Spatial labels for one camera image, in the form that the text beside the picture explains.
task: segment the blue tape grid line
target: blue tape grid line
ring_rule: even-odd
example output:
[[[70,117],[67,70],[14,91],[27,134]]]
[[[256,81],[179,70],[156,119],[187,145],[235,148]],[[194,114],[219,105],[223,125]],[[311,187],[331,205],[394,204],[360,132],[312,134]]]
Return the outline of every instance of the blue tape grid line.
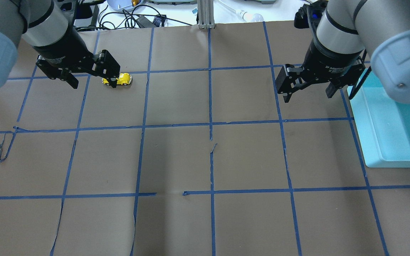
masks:
[[[211,29],[208,29],[208,99],[210,112],[210,141],[213,140],[213,112],[212,112],[212,75],[211,75]],[[210,152],[210,212],[211,212],[211,255],[216,256],[216,228],[215,228],[215,174],[213,164],[213,154],[215,152],[216,143]]]
[[[301,63],[293,64],[294,66],[301,66]],[[175,73],[175,72],[194,72],[194,71],[212,71],[212,70],[232,70],[232,69],[249,69],[249,68],[280,68],[283,65],[248,65],[248,66],[222,66],[213,68],[209,66],[208,68],[187,68],[187,69],[171,69],[171,70],[153,70],[150,73]],[[131,74],[147,74],[148,71],[132,71]],[[75,74],[75,77],[89,76],[88,74]],[[47,76],[31,76],[24,78],[7,78],[8,81],[13,80],[30,80],[30,79],[48,79]]]
[[[211,29],[208,29],[208,112],[210,120],[210,140],[213,140],[213,102],[212,102],[212,81],[211,81]]]
[[[26,99],[28,99],[28,94],[29,94],[30,89],[31,89],[31,84],[33,83],[34,74],[36,74],[36,70],[37,70],[37,65],[34,65],[34,70],[33,70],[33,73],[30,77],[30,82],[28,84],[28,88],[26,89],[25,97],[23,98],[23,103],[21,104],[21,107],[20,107],[20,112],[18,113],[17,123],[20,122],[21,114],[23,113],[23,109],[25,108]]]
[[[96,54],[96,49],[97,49],[97,46],[98,46],[98,41],[99,41],[99,35],[100,34],[101,34],[101,32],[98,31],[98,34],[96,36],[96,42],[94,43],[93,54]],[[67,185],[69,184],[70,169],[72,168],[72,163],[73,163],[73,160],[74,160],[75,147],[77,145],[78,133],[80,132],[80,130],[79,130],[80,129],[80,123],[82,121],[83,109],[85,108],[86,95],[88,93],[88,86],[89,86],[90,78],[91,78],[91,75],[87,75],[87,76],[88,76],[88,78],[86,79],[86,86],[85,86],[85,91],[83,93],[83,99],[82,99],[82,104],[81,104],[81,107],[80,107],[80,113],[78,115],[77,129],[75,131],[74,143],[73,143],[73,146],[72,146],[72,150],[70,152],[70,160],[69,160],[69,164],[67,166],[67,173],[66,173],[65,181],[64,181],[63,193],[62,193],[62,198],[61,198],[60,217],[59,217],[59,222],[58,222],[58,226],[57,226],[57,234],[56,234],[56,237],[55,237],[55,241],[53,242],[52,249],[50,250],[50,256],[53,256],[53,254],[55,253],[55,246],[56,246],[56,243],[57,243],[58,233],[59,233],[59,230],[60,230],[61,219],[62,219],[62,211],[63,211],[63,208],[64,208],[65,194],[67,192]]]
[[[298,221],[296,218],[296,208],[295,208],[295,199],[293,195],[293,190],[292,190],[292,181],[289,175],[289,165],[288,165],[288,159],[287,159],[287,149],[286,149],[286,140],[284,136],[284,125],[283,125],[283,117],[281,115],[280,107],[279,107],[279,100],[278,100],[278,92],[276,90],[276,82],[275,82],[275,70],[273,66],[273,57],[272,57],[272,50],[270,48],[270,40],[268,38],[268,32],[267,32],[267,26],[265,25],[265,21],[262,23],[263,24],[263,29],[265,33],[265,40],[267,41],[267,50],[268,50],[268,56],[270,58],[270,69],[272,71],[272,82],[273,82],[273,92],[275,96],[275,102],[276,102],[276,109],[278,111],[278,118],[279,118],[279,126],[280,126],[280,135],[281,135],[281,140],[283,142],[283,152],[284,152],[284,162],[286,164],[286,175],[288,179],[288,185],[290,191],[290,198],[291,198],[291,207],[292,207],[292,217],[293,217],[293,225],[294,225],[294,230],[295,230],[295,239],[296,239],[296,246],[298,250],[298,256],[301,256],[301,242],[300,242],[300,233],[298,231]]]
[[[210,202],[211,202],[211,254],[216,256],[216,228],[215,228],[215,174],[214,159],[216,143],[210,152]]]
[[[410,188],[410,185],[386,185],[386,186],[371,186],[372,190],[396,190]],[[221,190],[213,191],[218,193],[291,193],[291,192],[321,192],[321,191],[366,191],[368,187],[329,187],[329,188],[263,188],[254,190]],[[211,191],[184,191],[183,196],[192,194],[210,194]]]
[[[340,93],[341,93],[341,98],[343,99],[343,104],[344,104],[345,109],[346,109],[346,115],[348,116],[348,118],[350,118],[349,107],[347,105],[346,98],[345,98],[345,95],[343,93],[343,90],[340,90]],[[351,132],[352,132],[352,137],[353,137],[353,141],[355,143],[355,148],[357,150],[358,159],[360,161],[360,166],[362,168],[363,178],[365,179],[366,188],[368,190],[368,196],[369,196],[369,200],[371,202],[371,207],[373,208],[374,219],[376,220],[376,225],[377,225],[377,229],[378,229],[378,232],[379,232],[379,237],[380,237],[380,240],[381,240],[381,243],[382,243],[382,248],[384,248],[385,255],[389,256],[389,251],[387,249],[387,244],[385,243],[384,233],[382,232],[382,227],[380,225],[379,216],[377,214],[376,204],[374,203],[373,192],[371,191],[371,186],[369,185],[369,180],[368,180],[368,177],[366,175],[365,164],[363,163],[363,157],[362,157],[362,154],[360,152],[360,147],[358,146],[357,135],[355,133],[355,130],[353,128],[353,123],[352,123],[351,120],[349,120],[349,126],[350,126],[350,129],[351,129]]]
[[[384,185],[371,186],[371,190],[398,190],[409,189],[410,185]],[[320,192],[320,191],[364,191],[366,186],[359,187],[324,187],[324,188],[263,188],[253,190],[220,190],[214,191],[219,193],[290,193],[293,192]],[[193,194],[210,194],[211,191],[184,191],[183,196]],[[138,196],[155,196],[157,193],[138,193]],[[0,196],[0,200],[18,200],[18,199],[61,199],[61,198],[108,198],[108,197],[135,197],[136,193],[97,193],[97,194],[48,194],[43,196]]]
[[[283,123],[292,122],[322,122],[322,121],[345,121],[353,118],[308,118],[308,119],[283,119]],[[232,125],[232,124],[254,124],[254,123],[278,123],[279,120],[255,120],[255,121],[232,121],[232,122],[212,122],[212,125]],[[187,126],[209,126],[210,123],[172,123],[172,124],[154,124],[145,125],[145,128],[165,128],[165,127],[187,127]],[[107,126],[107,127],[84,127],[72,129],[51,129],[51,130],[27,130],[20,127],[14,127],[17,133],[67,133],[76,131],[97,131],[97,130],[120,130],[120,129],[141,129],[143,125],[133,126]],[[0,131],[3,133],[13,133],[12,131]]]
[[[147,86],[145,89],[145,105],[143,107],[143,123],[142,123],[142,137],[140,138],[140,151],[138,155],[138,168],[137,168],[137,183],[135,186],[135,200],[134,200],[134,237],[132,240],[132,248],[130,256],[134,254],[134,244],[135,244],[135,233],[136,233],[136,223],[137,223],[137,209],[138,209],[138,195],[140,193],[140,176],[142,173],[142,160],[143,160],[143,144],[145,141],[145,128],[147,120],[147,108],[148,108],[148,93],[149,93],[149,81],[150,81],[150,70],[151,70],[151,56],[153,54],[153,38],[154,38],[154,28],[151,28],[151,38],[149,44],[149,54],[148,54],[148,73],[147,73]]]

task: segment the white table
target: white table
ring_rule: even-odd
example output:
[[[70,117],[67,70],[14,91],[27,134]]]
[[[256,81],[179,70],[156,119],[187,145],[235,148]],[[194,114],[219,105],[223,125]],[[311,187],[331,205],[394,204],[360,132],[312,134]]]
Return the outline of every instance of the white table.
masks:
[[[265,21],[292,21],[298,8],[305,4],[302,0],[277,0],[274,4],[262,5],[259,2],[244,1],[244,0],[222,0],[227,5],[234,9],[242,9],[250,13],[259,13],[264,17]],[[184,21],[189,24],[196,24],[196,15],[192,13],[192,10],[197,7],[197,4],[181,4],[181,5],[168,5],[168,4],[147,4],[156,8],[161,14],[167,15],[167,18]],[[101,10],[107,7],[107,2],[99,6]],[[104,13],[115,11],[108,7]],[[139,7],[135,10],[138,14],[157,14],[151,8]],[[214,18],[215,23],[244,23],[245,21],[240,19],[236,14],[230,12],[223,7],[219,2],[214,2]],[[109,14],[105,16],[104,21],[111,21],[116,26],[123,21],[124,15],[122,14]],[[185,26],[184,24],[168,21],[167,26]]]

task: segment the black cable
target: black cable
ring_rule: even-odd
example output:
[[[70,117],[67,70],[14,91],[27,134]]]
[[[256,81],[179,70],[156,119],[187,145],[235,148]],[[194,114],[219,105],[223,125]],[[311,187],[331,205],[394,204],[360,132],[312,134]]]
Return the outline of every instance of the black cable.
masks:
[[[104,11],[107,10],[108,7],[109,7],[109,5],[107,5],[107,6],[104,8],[104,10],[102,10],[102,11],[99,13],[99,15],[98,15],[98,21],[99,21],[99,19],[101,18],[102,13],[104,13]]]
[[[365,51],[363,52],[363,56],[362,56],[362,61],[363,61],[363,63],[365,62],[365,58],[366,58],[366,49],[365,49]]]
[[[126,23],[126,27],[124,27],[124,28],[135,28],[135,25],[136,25],[137,23],[135,22],[134,16],[141,16],[141,15],[143,15],[143,16],[161,17],[161,13],[159,13],[158,10],[156,10],[156,12],[158,13],[158,15],[135,14],[135,13],[133,13],[133,11],[134,11],[137,7],[139,7],[139,6],[148,6],[148,7],[152,8],[153,10],[156,10],[154,7],[151,7],[151,6],[149,6],[149,5],[137,5],[137,6],[132,10],[131,13],[129,13],[129,12],[126,11],[126,10],[123,10],[123,12],[118,12],[118,11],[108,12],[108,13],[104,14],[100,19],[98,19],[99,26],[103,26],[104,23],[102,23],[102,20],[104,20],[105,16],[107,16],[107,15],[109,15],[109,14],[113,14],[113,13],[115,13],[115,14],[123,14],[123,15],[125,16],[125,19],[123,20],[123,22],[127,22],[127,21],[130,20],[130,24],[127,22],[127,23]],[[171,20],[171,21],[176,21],[176,22],[179,22],[179,23],[182,23],[182,24],[185,24],[185,25],[192,26],[192,24],[189,24],[189,23],[186,23],[186,22],[183,22],[183,21],[178,21],[178,20],[171,19],[171,18],[165,18],[165,19],[166,19],[166,20]]]
[[[113,29],[116,29],[116,28],[117,28],[117,27],[115,27],[115,24],[113,24],[113,23],[110,22],[110,21],[104,21],[104,22],[102,23],[102,26],[103,26],[103,27],[105,27],[105,26],[104,26],[105,23],[110,23],[110,24],[112,24],[112,26],[114,26]]]
[[[355,94],[357,94],[357,92],[360,90],[360,88],[362,87],[363,83],[365,82],[366,78],[369,76],[369,74],[371,73],[371,67],[369,67],[365,74],[363,75],[362,79],[360,79],[360,82],[358,82],[358,84],[354,87],[352,87],[352,90],[350,91],[350,95],[349,95],[349,100],[353,99],[353,97],[355,97]]]

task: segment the grid square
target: grid square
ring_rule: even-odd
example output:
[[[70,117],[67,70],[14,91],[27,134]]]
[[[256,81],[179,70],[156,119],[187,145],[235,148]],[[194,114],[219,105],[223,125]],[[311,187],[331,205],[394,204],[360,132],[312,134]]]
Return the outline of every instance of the grid square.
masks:
[[[210,196],[138,199],[134,255],[211,255]]]
[[[113,89],[90,78],[80,127],[142,125],[147,76],[132,75],[130,86]]]
[[[213,126],[215,190],[288,188],[279,123]]]
[[[146,129],[140,191],[210,190],[211,148],[208,126]]]
[[[212,72],[213,121],[278,120],[269,68]]]
[[[368,191],[294,196],[304,256],[384,255]]]
[[[151,70],[189,68],[208,68],[208,31],[197,26],[155,28]]]
[[[77,79],[76,90],[58,79],[34,79],[18,126],[30,130],[76,128],[87,77]]]
[[[81,131],[67,194],[135,193],[141,129]]]
[[[133,197],[66,199],[55,256],[129,255],[133,207]]]
[[[61,199],[0,200],[0,256],[49,255]]]
[[[74,133],[18,133],[0,163],[0,196],[62,194]],[[4,152],[12,136],[4,142]]]
[[[215,195],[216,254],[298,255],[289,193]]]
[[[273,64],[303,63],[311,44],[311,29],[295,28],[293,21],[267,22],[266,26]]]
[[[93,52],[94,46],[96,45],[96,38],[98,36],[98,32],[97,31],[84,31],[84,32],[79,32],[78,34],[80,35],[80,37],[85,42],[86,48],[90,52]],[[34,76],[39,77],[39,76],[46,76],[46,75],[44,74],[44,72],[42,72],[42,70],[40,70],[40,68],[37,68],[36,73],[34,74]]]
[[[410,255],[410,189],[373,190],[390,255]]]
[[[147,71],[150,40],[151,29],[100,31],[96,53],[109,51],[122,73]]]
[[[281,68],[275,68],[275,76]],[[304,90],[292,94],[289,103],[284,103],[282,94],[278,94],[279,108],[283,119],[303,118],[345,118],[346,109],[340,91],[329,99],[325,93],[328,83],[313,84]]]
[[[208,123],[208,72],[150,75],[146,124]]]
[[[219,24],[211,30],[211,58],[214,68],[270,65],[263,24]]]
[[[0,88],[0,131],[12,130],[16,125],[29,80],[7,81]]]
[[[284,123],[284,134],[294,188],[366,186],[348,121]]]
[[[23,39],[18,44],[17,62],[9,73],[10,78],[30,78],[36,66],[37,53],[27,42]]]

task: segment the black strap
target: black strap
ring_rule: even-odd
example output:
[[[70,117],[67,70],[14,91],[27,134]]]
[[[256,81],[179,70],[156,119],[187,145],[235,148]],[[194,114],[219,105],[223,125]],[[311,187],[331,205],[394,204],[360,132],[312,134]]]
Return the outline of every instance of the black strap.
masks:
[[[357,19],[357,14],[360,11],[360,9],[363,7],[363,5],[366,3],[367,0],[360,0],[358,3],[357,7],[355,8],[355,11],[353,11],[353,22],[355,24],[355,19]]]
[[[330,21],[330,23],[337,29],[344,31],[346,33],[349,34],[358,34],[358,32],[355,29],[350,29],[350,28],[346,28],[345,26],[340,25],[339,23],[337,23],[328,13],[328,10],[325,9],[325,16],[327,17],[327,20]]]
[[[47,12],[44,13],[44,15],[42,15],[42,17],[40,17],[36,21],[31,22],[28,27],[32,28],[32,27],[35,27],[35,26],[43,23],[50,16],[50,14],[52,14],[54,7],[55,7],[55,4],[53,3],[53,0],[52,0],[52,3],[50,4],[50,7],[48,7]]]

